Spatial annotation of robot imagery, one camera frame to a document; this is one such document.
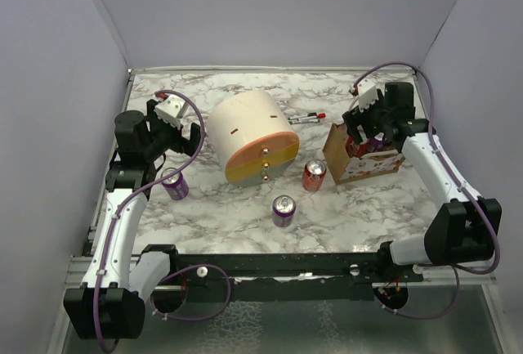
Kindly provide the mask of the purple can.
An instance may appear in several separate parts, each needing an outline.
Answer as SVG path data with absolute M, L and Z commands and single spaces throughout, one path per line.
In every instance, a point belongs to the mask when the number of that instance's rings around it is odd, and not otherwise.
M 189 194 L 189 186 L 176 168 L 165 168 L 160 176 L 163 179 L 162 186 L 172 200 L 182 200 Z
M 387 150 L 390 142 L 385 137 L 373 137 L 369 140 L 370 152 L 381 152 Z
M 287 227 L 293 223 L 296 202 L 289 195 L 280 195 L 272 203 L 272 221 L 277 227 Z

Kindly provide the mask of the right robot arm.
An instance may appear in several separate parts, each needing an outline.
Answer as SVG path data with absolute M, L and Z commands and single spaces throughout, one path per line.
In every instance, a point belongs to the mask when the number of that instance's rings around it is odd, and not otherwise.
M 377 275 L 393 281 L 405 266 L 454 266 L 466 262 L 499 262 L 497 239 L 502 208 L 486 199 L 450 161 L 430 121 L 416 115 L 411 83 L 391 82 L 380 89 L 364 78 L 355 83 L 357 101 L 342 116 L 356 142 L 383 135 L 409 161 L 438 208 L 423 235 L 380 247 Z

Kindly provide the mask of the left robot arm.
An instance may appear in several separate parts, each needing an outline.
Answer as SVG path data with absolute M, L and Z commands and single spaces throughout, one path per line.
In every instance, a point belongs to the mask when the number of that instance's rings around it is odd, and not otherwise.
M 91 264 L 77 288 L 67 289 L 64 308 L 81 339 L 137 338 L 145 302 L 158 282 L 171 284 L 181 272 L 172 246 L 153 245 L 132 262 L 138 224 L 159 183 L 157 159 L 171 150 L 194 159 L 205 135 L 203 122 L 183 137 L 181 118 L 194 103 L 174 92 L 158 92 L 146 111 L 127 110 L 114 120 L 116 150 L 105 176 L 106 210 Z

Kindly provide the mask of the red can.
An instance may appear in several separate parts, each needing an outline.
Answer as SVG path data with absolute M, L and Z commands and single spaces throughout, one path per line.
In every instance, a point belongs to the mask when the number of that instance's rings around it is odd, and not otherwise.
M 308 191 L 318 191 L 326 175 L 326 165 L 322 160 L 312 159 L 304 166 L 302 185 Z
M 345 147 L 350 158 L 361 158 L 367 153 L 368 143 L 366 141 L 357 143 L 353 137 L 348 137 Z

